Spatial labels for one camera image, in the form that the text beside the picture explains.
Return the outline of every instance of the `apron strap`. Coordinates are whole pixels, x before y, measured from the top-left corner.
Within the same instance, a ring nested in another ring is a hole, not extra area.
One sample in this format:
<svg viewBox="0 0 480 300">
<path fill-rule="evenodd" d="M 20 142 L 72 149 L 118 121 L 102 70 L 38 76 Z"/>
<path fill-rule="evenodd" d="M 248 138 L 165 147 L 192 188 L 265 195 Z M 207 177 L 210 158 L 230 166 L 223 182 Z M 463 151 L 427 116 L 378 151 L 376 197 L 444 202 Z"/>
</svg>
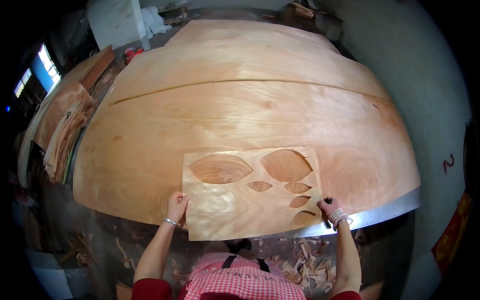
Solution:
<svg viewBox="0 0 480 300">
<path fill-rule="evenodd" d="M 230 255 L 229 257 L 227 257 L 227 259 L 223 262 L 223 265 L 222 265 L 222 269 L 227 269 L 227 268 L 230 268 L 233 260 L 235 259 L 235 257 L 237 257 L 236 255 Z"/>
<path fill-rule="evenodd" d="M 257 261 L 258 261 L 258 264 L 260 265 L 260 270 L 270 273 L 270 268 L 268 267 L 264 258 L 257 258 Z"/>
</svg>

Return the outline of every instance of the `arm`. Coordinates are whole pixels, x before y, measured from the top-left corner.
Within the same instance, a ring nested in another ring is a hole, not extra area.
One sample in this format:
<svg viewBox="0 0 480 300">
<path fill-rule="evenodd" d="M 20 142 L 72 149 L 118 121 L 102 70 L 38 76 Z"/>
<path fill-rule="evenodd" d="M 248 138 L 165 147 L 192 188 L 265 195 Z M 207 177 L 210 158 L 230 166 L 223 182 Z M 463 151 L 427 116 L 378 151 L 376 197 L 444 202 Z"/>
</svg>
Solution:
<svg viewBox="0 0 480 300">
<path fill-rule="evenodd" d="M 345 291 L 358 293 L 361 285 L 361 266 L 357 247 L 347 222 L 350 218 L 343 211 L 338 199 L 333 199 L 331 204 L 319 201 L 317 205 L 326 212 L 328 219 L 337 229 L 336 281 L 328 298 L 331 299 Z"/>
<path fill-rule="evenodd" d="M 189 199 L 189 196 L 181 192 L 171 195 L 168 200 L 167 218 L 178 223 L 185 214 Z M 175 227 L 174 224 L 162 222 L 138 262 L 133 283 L 144 278 L 162 279 Z"/>
</svg>

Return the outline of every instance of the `hand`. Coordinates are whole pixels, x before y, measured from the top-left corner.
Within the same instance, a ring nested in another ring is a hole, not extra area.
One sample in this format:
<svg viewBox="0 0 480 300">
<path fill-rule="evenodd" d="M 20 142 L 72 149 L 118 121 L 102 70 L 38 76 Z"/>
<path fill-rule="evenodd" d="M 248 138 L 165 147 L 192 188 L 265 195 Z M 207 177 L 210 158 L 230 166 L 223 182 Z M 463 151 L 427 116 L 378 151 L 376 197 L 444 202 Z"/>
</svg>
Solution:
<svg viewBox="0 0 480 300">
<path fill-rule="evenodd" d="M 168 199 L 167 218 L 177 223 L 180 222 L 180 219 L 185 214 L 189 200 L 190 196 L 187 196 L 187 194 L 174 192 Z"/>
<path fill-rule="evenodd" d="M 332 203 L 328 204 L 324 200 L 317 202 L 317 206 L 325 211 L 328 220 L 333 224 L 333 228 L 336 228 L 340 221 L 352 220 L 343 209 L 343 206 L 337 198 L 332 199 Z"/>
</svg>

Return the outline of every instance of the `person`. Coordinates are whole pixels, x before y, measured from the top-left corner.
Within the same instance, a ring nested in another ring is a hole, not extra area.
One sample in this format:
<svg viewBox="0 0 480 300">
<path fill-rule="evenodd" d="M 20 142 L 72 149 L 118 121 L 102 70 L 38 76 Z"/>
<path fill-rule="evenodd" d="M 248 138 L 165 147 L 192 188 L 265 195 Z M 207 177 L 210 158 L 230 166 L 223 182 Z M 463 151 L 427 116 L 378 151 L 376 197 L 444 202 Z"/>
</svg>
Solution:
<svg viewBox="0 0 480 300">
<path fill-rule="evenodd" d="M 172 299 L 171 286 L 162 277 L 173 230 L 184 219 L 189 200 L 189 196 L 181 192 L 169 198 L 167 218 L 138 263 L 132 300 Z M 323 200 L 317 203 L 337 230 L 336 281 L 329 299 L 360 300 L 361 268 L 348 224 L 351 219 L 338 199 L 329 200 L 330 204 Z M 263 259 L 253 260 L 252 253 L 244 249 L 248 246 L 246 240 L 240 243 L 241 249 L 229 249 L 223 241 L 210 242 L 205 255 L 193 268 L 189 282 L 181 288 L 178 299 L 306 299 L 303 290 L 289 282 L 276 265 Z"/>
</svg>

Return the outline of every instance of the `silver bracelet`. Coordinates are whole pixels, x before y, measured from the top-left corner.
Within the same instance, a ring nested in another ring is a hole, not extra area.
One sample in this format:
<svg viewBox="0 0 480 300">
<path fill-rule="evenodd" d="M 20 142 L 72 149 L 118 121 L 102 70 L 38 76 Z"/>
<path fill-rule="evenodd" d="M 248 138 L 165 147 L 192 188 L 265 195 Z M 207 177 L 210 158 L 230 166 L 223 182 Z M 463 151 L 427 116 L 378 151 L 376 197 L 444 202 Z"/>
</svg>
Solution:
<svg viewBox="0 0 480 300">
<path fill-rule="evenodd" d="M 175 225 L 175 226 L 180 227 L 180 223 L 177 223 L 177 222 L 172 221 L 172 220 L 167 219 L 167 218 L 163 218 L 163 220 L 164 220 L 165 222 L 169 222 L 169 223 L 171 223 L 171 224 L 173 224 L 173 225 Z"/>
</svg>

